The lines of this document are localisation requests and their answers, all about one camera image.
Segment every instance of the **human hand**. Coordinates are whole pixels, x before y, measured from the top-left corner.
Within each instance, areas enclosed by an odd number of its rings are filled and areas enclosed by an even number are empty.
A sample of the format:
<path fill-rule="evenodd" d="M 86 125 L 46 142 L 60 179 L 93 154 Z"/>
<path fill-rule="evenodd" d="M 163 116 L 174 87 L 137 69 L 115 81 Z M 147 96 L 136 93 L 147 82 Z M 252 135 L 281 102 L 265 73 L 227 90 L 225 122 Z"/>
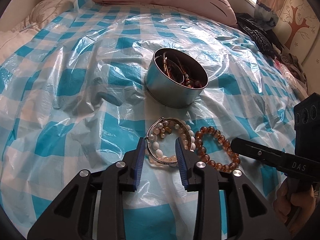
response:
<path fill-rule="evenodd" d="M 316 200 L 314 198 L 312 186 L 308 191 L 293 193 L 290 199 L 291 203 L 286 198 L 287 193 L 288 183 L 287 179 L 285 179 L 280 188 L 277 190 L 277 199 L 273 202 L 273 208 L 279 219 L 283 223 L 286 223 L 288 219 L 287 216 L 291 210 L 291 204 L 297 207 L 301 207 L 301 211 L 299 212 L 296 220 L 292 223 L 290 228 L 288 228 L 291 236 L 295 236 L 313 214 L 316 208 Z"/>

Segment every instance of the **plastic sheet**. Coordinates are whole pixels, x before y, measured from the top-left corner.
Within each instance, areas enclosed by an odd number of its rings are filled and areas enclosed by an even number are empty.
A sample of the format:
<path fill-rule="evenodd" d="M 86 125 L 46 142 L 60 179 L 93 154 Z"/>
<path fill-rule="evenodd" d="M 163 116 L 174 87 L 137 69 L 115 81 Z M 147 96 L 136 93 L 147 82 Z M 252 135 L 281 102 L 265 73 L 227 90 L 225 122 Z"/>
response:
<path fill-rule="evenodd" d="M 208 87 L 188 108 L 165 107 L 144 89 L 153 52 L 163 47 L 189 54 L 208 73 Z M 299 101 L 273 61 L 238 30 L 174 8 L 76 0 L 2 64 L 0 77 L 0 203 L 24 236 L 80 170 L 121 160 L 161 116 L 294 152 Z M 174 139 L 161 143 L 168 156 Z M 214 141 L 204 143 L 212 159 L 230 162 Z M 284 175 L 241 160 L 272 201 Z M 192 239 L 196 200 L 177 169 L 146 158 L 137 192 L 124 194 L 127 240 Z"/>

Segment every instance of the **curtain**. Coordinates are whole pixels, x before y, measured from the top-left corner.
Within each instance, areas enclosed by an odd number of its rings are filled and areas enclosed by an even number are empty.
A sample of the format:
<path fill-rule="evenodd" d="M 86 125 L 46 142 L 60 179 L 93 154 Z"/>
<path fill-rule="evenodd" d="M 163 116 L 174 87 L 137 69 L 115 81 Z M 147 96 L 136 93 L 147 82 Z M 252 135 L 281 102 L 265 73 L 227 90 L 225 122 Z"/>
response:
<path fill-rule="evenodd" d="M 254 18 L 266 31 L 273 29 L 279 20 L 285 0 L 257 0 Z"/>

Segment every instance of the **brown beaded bracelet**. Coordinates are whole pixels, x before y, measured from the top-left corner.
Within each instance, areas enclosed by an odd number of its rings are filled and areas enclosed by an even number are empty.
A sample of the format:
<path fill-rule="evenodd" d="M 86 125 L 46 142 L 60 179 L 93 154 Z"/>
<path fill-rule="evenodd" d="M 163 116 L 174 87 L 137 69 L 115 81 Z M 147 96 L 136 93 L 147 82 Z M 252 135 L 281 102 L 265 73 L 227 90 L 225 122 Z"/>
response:
<path fill-rule="evenodd" d="M 218 142 L 222 145 L 222 148 L 227 152 L 229 157 L 232 159 L 232 162 L 227 165 L 222 165 L 221 163 L 216 163 L 214 160 L 210 160 L 210 156 L 206 154 L 207 149 L 203 146 L 202 137 L 204 134 L 211 134 L 213 137 L 218 139 Z M 236 154 L 232 152 L 230 147 L 230 142 L 226 140 L 224 135 L 221 135 L 221 132 L 219 130 L 215 130 L 213 126 L 209 127 L 201 127 L 200 131 L 197 131 L 195 133 L 195 144 L 197 154 L 202 162 L 205 162 L 209 164 L 210 166 L 214 167 L 217 171 L 223 171 L 223 172 L 232 172 L 237 168 L 237 166 L 240 164 L 241 160 L 239 158 L 239 154 Z"/>

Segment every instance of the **metal bangle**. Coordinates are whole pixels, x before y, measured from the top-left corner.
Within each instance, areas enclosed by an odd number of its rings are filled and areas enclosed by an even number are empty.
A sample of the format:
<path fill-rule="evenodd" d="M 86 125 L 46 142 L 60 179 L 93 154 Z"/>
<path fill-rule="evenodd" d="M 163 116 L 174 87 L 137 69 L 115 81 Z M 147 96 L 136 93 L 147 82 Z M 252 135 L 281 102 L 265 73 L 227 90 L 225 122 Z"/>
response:
<path fill-rule="evenodd" d="M 179 119 L 176 119 L 176 118 L 164 118 L 164 117 L 161 117 L 158 121 L 156 121 L 153 125 L 150 126 L 149 130 L 147 131 L 146 133 L 146 137 L 145 137 L 145 140 L 147 141 L 147 150 L 149 152 L 149 155 L 158 163 L 160 164 L 163 164 L 163 165 L 171 165 L 171 164 L 176 164 L 178 163 L 177 161 L 174 161 L 174 162 L 164 162 L 162 160 L 159 160 L 152 152 L 152 150 L 150 149 L 149 147 L 149 144 L 148 144 L 148 141 L 149 141 L 149 135 L 150 135 L 150 132 L 158 125 L 158 123 L 160 122 L 164 122 L 164 121 L 173 121 L 175 122 L 176 124 L 179 125 L 180 128 L 182 128 L 185 132 L 185 135 L 186 135 L 186 140 L 188 141 L 188 150 L 190 151 L 191 150 L 191 144 L 192 144 L 192 141 L 191 141 L 191 135 L 189 133 L 189 130 L 187 129 L 187 127 L 182 123 L 180 122 Z"/>

